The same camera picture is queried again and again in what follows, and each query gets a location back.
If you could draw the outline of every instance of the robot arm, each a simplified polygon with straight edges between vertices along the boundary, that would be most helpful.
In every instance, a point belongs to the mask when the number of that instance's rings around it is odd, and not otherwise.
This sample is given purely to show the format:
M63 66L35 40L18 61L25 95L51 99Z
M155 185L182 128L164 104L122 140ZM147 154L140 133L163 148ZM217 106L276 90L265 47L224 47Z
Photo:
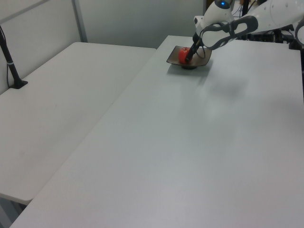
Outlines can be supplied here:
M234 20L230 5L215 0L203 17L195 17L194 44L186 57L190 61L200 46L215 50L252 32L278 29L299 22L295 36L304 45L304 0L268 0L245 16Z

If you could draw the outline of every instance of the wall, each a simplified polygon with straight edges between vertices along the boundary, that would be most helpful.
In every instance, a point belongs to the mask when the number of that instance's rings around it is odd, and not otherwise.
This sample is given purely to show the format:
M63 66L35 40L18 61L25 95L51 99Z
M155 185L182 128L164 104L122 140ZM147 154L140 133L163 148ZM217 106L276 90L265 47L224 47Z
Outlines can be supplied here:
M157 48L168 35L193 36L204 0L76 0L88 42Z
M46 1L1 26L21 78L80 41L72 0ZM0 94L5 90L6 60L0 51Z

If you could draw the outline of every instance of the white desk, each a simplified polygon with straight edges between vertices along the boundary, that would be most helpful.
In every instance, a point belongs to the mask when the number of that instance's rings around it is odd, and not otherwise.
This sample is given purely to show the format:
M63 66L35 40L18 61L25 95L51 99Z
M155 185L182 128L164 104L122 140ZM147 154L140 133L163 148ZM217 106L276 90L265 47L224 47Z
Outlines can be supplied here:
M11 228L303 227L299 52L234 41L166 63L190 44L164 41Z
M155 49L74 43L0 96L0 197L28 204Z

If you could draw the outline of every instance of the apple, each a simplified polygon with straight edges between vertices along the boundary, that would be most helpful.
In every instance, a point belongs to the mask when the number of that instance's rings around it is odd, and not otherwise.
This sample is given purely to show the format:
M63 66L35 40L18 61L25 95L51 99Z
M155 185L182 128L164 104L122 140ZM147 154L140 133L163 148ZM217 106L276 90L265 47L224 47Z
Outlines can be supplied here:
M190 51L190 47L183 47L179 51L179 62L182 64L188 64L189 62L186 62L186 56L188 55Z

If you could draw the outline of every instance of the plate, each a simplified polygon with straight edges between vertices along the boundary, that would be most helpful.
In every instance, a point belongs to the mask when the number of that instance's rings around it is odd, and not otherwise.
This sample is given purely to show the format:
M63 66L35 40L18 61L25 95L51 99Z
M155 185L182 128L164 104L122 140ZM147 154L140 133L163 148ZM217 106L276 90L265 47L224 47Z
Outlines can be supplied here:
M195 69L200 66L205 66L210 60L212 51L205 48L206 56L204 57L204 50L202 48L199 48L197 53L204 58L200 58L197 54L194 54L192 60L188 64L180 63L179 52L182 48L183 47L181 46L175 46L169 58L167 59L167 63L181 66L184 69Z

